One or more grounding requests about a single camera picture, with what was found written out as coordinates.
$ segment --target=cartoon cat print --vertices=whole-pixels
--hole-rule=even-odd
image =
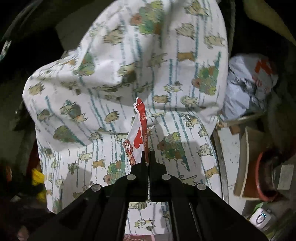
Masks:
[[[180,181],[184,184],[188,184],[188,185],[196,185],[198,183],[198,181],[194,181],[194,179],[196,178],[197,176],[194,175],[192,177],[188,177],[188,178],[184,178],[183,175],[179,176],[178,178],[180,179]]]
[[[207,14],[207,9],[202,8],[198,0],[193,1],[190,6],[184,8],[187,14],[192,14],[195,16],[209,16]]]
[[[65,104],[60,108],[61,115],[68,115],[72,121],[80,123],[86,121],[85,113],[81,113],[81,107],[76,104],[76,102],[71,103],[69,100],[66,100]]]
[[[207,131],[202,123],[201,123],[201,126],[202,126],[202,128],[199,130],[198,134],[200,137],[205,137],[208,135]]]
[[[121,143],[122,140],[126,139],[127,135],[128,135],[128,132],[126,132],[126,133],[118,133],[118,134],[115,135],[114,138],[117,141],[117,143]]]
[[[148,61],[147,67],[154,67],[156,65],[160,67],[161,63],[167,62],[167,60],[163,59],[163,57],[166,55],[166,53],[162,53],[159,55],[152,54],[151,59]]]
[[[220,34],[218,33],[217,36],[209,35],[204,37],[205,44],[207,45],[208,49],[212,49],[213,46],[222,46],[225,47],[225,45],[222,43],[225,39],[220,37]]]
[[[146,84],[134,89],[133,91],[137,92],[137,93],[143,93],[145,90],[148,90],[151,86],[152,86],[151,83],[146,83]]]
[[[104,43],[111,43],[113,45],[122,43],[123,40],[123,26],[118,26],[109,34],[103,36]]]
[[[183,35],[185,37],[189,37],[194,39],[194,26],[191,23],[182,23],[182,27],[176,28],[178,35]]]
[[[168,93],[175,93],[175,92],[178,92],[178,91],[182,91],[181,87],[182,87],[182,84],[180,84],[179,81],[176,81],[174,84],[171,84],[171,85],[167,84],[163,88]]]
[[[39,82],[34,86],[29,87],[29,94],[30,95],[37,95],[38,93],[41,94],[43,90],[44,90],[44,85],[41,82]]]
[[[50,118],[50,112],[48,109],[42,110],[38,115],[37,115],[37,120],[42,122],[45,120],[48,120]]]
[[[215,174],[219,174],[217,166],[213,166],[211,169],[205,170],[206,178],[211,178]]]
[[[111,121],[119,120],[118,116],[119,116],[118,111],[113,111],[105,117],[105,121],[107,124],[110,124]]]
[[[147,220],[147,219],[139,219],[138,221],[135,222],[135,227],[136,228],[144,228],[149,231],[152,231],[154,227],[154,220]]]
[[[193,109],[197,107],[197,98],[195,97],[189,97],[188,95],[185,95],[181,98],[180,101],[188,109]]]
[[[200,157],[207,155],[213,156],[213,150],[208,144],[201,145],[200,150],[198,150],[197,153]]]
[[[81,154],[79,154],[79,160],[85,161],[85,163],[87,163],[88,160],[92,159],[92,157],[93,157],[92,152],[85,153],[85,151],[83,151],[81,152]]]

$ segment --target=red and white snack wrapper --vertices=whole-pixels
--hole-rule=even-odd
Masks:
[[[145,105],[140,98],[137,98],[133,106],[137,114],[126,140],[122,143],[131,166],[141,162],[143,151],[145,152],[146,162],[149,163]]]

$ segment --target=cartoon dog print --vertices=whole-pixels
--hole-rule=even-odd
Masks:
[[[195,57],[194,57],[194,53],[191,52],[186,52],[186,53],[177,53],[177,59],[181,62],[184,61],[186,59],[190,60],[190,61],[195,61]]]
[[[101,159],[99,161],[93,161],[93,168],[97,168],[97,167],[105,167],[105,159]]]
[[[160,96],[154,95],[152,99],[153,101],[161,104],[166,104],[170,102],[170,98],[168,97],[168,95],[160,95]]]
[[[219,174],[217,166],[213,166],[211,169],[205,170],[206,178],[211,178],[215,174]]]

